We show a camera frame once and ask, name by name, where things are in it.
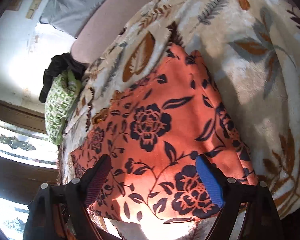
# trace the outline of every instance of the green patterned pillow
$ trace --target green patterned pillow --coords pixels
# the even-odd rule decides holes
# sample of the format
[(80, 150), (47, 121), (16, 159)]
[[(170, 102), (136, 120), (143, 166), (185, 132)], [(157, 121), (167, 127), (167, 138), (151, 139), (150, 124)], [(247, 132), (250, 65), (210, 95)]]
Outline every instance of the green patterned pillow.
[(45, 108), (46, 131), (52, 143), (59, 145), (69, 110), (79, 95), (81, 82), (71, 70), (63, 71), (52, 82)]

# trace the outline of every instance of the gray sheet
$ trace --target gray sheet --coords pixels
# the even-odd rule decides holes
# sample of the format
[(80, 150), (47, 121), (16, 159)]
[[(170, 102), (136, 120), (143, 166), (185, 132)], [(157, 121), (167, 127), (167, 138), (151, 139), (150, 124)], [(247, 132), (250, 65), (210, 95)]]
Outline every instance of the gray sheet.
[(40, 22), (77, 37), (105, 0), (49, 0)]

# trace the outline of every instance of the silver bolt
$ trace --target silver bolt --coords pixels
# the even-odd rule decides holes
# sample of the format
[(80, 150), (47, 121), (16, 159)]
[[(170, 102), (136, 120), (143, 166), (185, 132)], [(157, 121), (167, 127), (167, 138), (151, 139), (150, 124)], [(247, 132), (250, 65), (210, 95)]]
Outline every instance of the silver bolt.
[(73, 179), (71, 180), (71, 182), (72, 182), (73, 184), (78, 184), (78, 183), (80, 182), (80, 179), (79, 179), (79, 178), (73, 178)]
[(266, 186), (267, 186), (267, 183), (266, 183), (265, 181), (260, 181), (260, 182), (259, 182), (259, 185), (260, 185), (261, 187), (266, 187)]
[(231, 183), (231, 184), (234, 184), (234, 183), (236, 182), (236, 179), (233, 178), (233, 177), (229, 177), (229, 178), (227, 179), (227, 181), (228, 181), (229, 183)]
[(45, 183), (42, 183), (40, 187), (41, 187), (42, 189), (45, 189), (45, 188), (47, 188), (48, 186), (49, 186), (48, 183), (45, 182)]

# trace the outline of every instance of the orange cloth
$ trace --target orange cloth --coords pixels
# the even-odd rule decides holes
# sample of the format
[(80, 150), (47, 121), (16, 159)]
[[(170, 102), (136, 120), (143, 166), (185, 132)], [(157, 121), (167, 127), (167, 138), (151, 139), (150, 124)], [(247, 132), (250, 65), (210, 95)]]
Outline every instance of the orange cloth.
[(241, 141), (198, 51), (175, 44), (160, 66), (120, 93), (104, 121), (71, 153), (76, 176), (102, 154), (112, 169), (89, 212), (139, 223), (200, 220), (216, 215), (196, 169), (205, 154), (228, 177), (255, 185), (249, 148)]

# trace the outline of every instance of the beige blanket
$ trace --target beige blanket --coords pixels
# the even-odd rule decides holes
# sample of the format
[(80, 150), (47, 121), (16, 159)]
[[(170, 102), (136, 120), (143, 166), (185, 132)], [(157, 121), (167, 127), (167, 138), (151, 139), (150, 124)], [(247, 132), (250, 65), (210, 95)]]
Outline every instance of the beige blanket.
[[(149, 32), (155, 39), (151, 48)], [(300, 207), (300, 12), (282, 0), (154, 0), (145, 5), (89, 69), (65, 130), (63, 183), (74, 177), (69, 153), (102, 119), (101, 110), (116, 91), (147, 75), (171, 41), (188, 53), (201, 52), (280, 217), (295, 211)], [(213, 221), (158, 225), (160, 230), (138, 227), (148, 239), (203, 239)]]

